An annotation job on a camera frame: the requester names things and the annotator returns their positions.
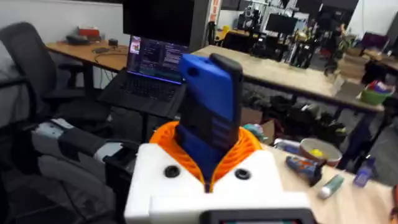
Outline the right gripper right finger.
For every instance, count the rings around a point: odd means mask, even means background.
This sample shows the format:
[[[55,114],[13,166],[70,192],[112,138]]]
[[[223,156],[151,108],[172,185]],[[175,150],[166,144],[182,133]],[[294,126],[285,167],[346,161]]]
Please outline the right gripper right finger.
[[[243,190],[282,191],[275,158],[247,129],[239,128],[238,141],[216,166],[210,182],[214,194]]]

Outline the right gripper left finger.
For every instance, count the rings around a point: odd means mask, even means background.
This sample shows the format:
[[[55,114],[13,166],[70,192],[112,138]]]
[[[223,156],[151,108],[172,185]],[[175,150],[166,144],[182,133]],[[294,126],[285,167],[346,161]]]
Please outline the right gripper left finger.
[[[194,160],[175,140],[178,122],[171,121],[138,149],[124,220],[126,223],[199,223],[191,211],[204,192],[205,180]]]

